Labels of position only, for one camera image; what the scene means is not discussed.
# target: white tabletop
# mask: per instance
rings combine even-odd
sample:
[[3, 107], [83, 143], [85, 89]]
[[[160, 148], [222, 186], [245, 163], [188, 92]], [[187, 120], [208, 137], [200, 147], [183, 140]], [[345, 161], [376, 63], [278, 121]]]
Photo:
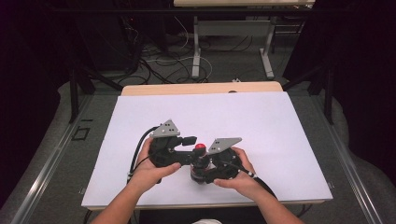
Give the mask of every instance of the white tabletop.
[[175, 0], [176, 7], [265, 7], [313, 5], [315, 0]]
[[[82, 206], [106, 207], [124, 188], [141, 135], [172, 119], [182, 137], [207, 147], [215, 138], [242, 137], [258, 176], [282, 203], [332, 199], [315, 155], [286, 92], [120, 96], [84, 195]], [[177, 147], [176, 150], [192, 150]], [[139, 200], [137, 208], [252, 204], [232, 189], [198, 185], [183, 166]]]

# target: desk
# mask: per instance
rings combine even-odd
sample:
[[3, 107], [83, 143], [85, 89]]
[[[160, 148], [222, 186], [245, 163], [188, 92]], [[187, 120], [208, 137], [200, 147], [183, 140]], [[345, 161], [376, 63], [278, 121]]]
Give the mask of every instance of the desk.
[[[209, 146], [216, 137], [242, 137], [258, 176], [282, 203], [332, 199], [290, 98], [277, 82], [125, 87], [109, 123], [82, 206], [103, 209], [126, 184], [141, 135], [172, 119], [180, 136]], [[192, 147], [177, 147], [192, 150]], [[137, 209], [253, 205], [232, 189], [198, 185], [190, 167], [146, 192]]]
[[[279, 7], [313, 5], [315, 0], [175, 0], [176, 7]], [[199, 76], [201, 49], [200, 35], [256, 35], [266, 36], [264, 48], [260, 49], [262, 64], [268, 79], [274, 79], [274, 72], [268, 59], [276, 17], [269, 21], [198, 21], [194, 17], [194, 59], [191, 76]]]

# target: person's left hand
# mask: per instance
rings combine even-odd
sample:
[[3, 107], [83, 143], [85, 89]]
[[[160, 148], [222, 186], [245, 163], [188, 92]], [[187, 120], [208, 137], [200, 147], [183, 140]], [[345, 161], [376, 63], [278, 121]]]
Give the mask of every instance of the person's left hand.
[[137, 156], [136, 164], [144, 161], [135, 169], [134, 175], [127, 186], [127, 188], [134, 188], [140, 194], [151, 189], [161, 178], [176, 172], [181, 166], [180, 163], [176, 162], [166, 167], [157, 168], [149, 159], [145, 160], [149, 155], [149, 145], [152, 140], [152, 138], [148, 138], [143, 144], [142, 150]]

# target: forearm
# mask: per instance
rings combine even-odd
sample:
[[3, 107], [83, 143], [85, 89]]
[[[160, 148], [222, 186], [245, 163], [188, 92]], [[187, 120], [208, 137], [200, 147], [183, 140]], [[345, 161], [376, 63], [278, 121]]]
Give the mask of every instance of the forearm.
[[92, 223], [127, 223], [140, 196], [141, 193], [138, 190], [128, 185]]
[[261, 190], [254, 199], [268, 224], [303, 223], [291, 211], [266, 190]]

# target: table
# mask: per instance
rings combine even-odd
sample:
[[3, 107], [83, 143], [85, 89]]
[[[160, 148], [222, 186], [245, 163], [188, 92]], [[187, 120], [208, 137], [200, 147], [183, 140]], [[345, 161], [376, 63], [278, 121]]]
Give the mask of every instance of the table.
[[[168, 119], [181, 136], [195, 135], [207, 146], [216, 137], [242, 137], [236, 146], [246, 150], [258, 176], [282, 203], [332, 199], [288, 94], [277, 82], [238, 82], [125, 87], [81, 205], [91, 210], [105, 208], [125, 186], [143, 132]], [[190, 167], [183, 166], [145, 193], [136, 208], [253, 204], [232, 189], [196, 184], [190, 179]]]
[[[175, 0], [176, 7], [279, 7], [313, 5], [315, 0]], [[198, 78], [201, 49], [200, 35], [256, 35], [266, 36], [264, 48], [260, 49], [262, 64], [268, 79], [274, 79], [274, 72], [268, 59], [276, 17], [269, 21], [198, 21], [194, 17], [194, 59], [191, 77]]]

